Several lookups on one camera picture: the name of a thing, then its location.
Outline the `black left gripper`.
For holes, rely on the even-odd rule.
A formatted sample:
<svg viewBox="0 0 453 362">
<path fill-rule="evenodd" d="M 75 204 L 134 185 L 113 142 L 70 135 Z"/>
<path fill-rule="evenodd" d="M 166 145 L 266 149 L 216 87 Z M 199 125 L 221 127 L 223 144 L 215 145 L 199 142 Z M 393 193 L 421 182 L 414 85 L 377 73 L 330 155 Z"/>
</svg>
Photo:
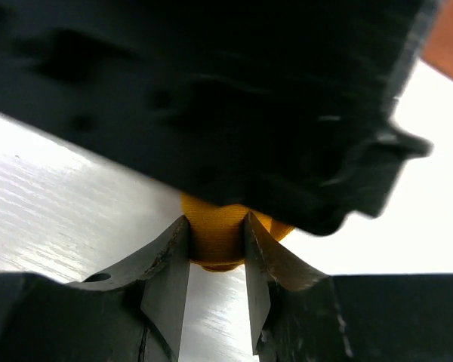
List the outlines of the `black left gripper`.
<svg viewBox="0 0 453 362">
<path fill-rule="evenodd" d="M 314 235 L 379 216 L 435 1 L 0 1 L 0 112 Z"/>
</svg>

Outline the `orange compartment tray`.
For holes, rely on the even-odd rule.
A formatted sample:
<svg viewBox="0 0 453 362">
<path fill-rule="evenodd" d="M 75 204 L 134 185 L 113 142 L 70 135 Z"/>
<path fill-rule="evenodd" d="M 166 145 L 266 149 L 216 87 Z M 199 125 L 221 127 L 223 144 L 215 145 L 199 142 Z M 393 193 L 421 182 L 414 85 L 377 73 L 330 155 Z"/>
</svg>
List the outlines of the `orange compartment tray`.
<svg viewBox="0 0 453 362">
<path fill-rule="evenodd" d="M 453 81 L 453 0 L 445 1 L 439 12 L 422 59 Z"/>
</svg>

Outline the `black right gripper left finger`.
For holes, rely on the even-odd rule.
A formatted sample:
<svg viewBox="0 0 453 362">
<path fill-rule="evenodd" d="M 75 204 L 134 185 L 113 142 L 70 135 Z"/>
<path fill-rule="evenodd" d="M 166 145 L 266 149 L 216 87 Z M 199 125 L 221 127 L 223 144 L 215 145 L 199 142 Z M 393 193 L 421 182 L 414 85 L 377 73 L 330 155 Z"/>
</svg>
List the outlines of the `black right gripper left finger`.
<svg viewBox="0 0 453 362">
<path fill-rule="evenodd" d="M 0 361 L 176 361 L 189 239 L 180 217 L 81 282 L 0 273 Z"/>
</svg>

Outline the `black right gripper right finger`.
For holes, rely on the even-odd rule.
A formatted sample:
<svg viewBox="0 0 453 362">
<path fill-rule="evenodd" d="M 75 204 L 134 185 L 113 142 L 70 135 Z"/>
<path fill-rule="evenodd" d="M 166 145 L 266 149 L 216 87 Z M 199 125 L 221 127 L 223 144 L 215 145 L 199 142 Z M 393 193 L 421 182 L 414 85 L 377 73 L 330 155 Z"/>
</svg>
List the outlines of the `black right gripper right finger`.
<svg viewBox="0 0 453 362">
<path fill-rule="evenodd" d="M 262 361 L 453 361 L 453 274 L 327 275 L 243 222 Z"/>
</svg>

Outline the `mustard yellow striped sock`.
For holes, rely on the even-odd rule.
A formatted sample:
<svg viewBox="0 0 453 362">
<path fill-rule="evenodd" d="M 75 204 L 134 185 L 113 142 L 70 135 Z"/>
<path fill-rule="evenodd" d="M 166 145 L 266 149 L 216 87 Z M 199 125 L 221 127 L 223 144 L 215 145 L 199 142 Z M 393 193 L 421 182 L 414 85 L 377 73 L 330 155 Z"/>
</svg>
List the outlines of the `mustard yellow striped sock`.
<svg viewBox="0 0 453 362">
<path fill-rule="evenodd" d="M 242 225 L 249 213 L 278 242 L 294 229 L 241 204 L 217 206 L 188 194 L 182 194 L 180 202 L 190 223 L 190 261 L 209 272 L 228 272 L 245 262 Z"/>
</svg>

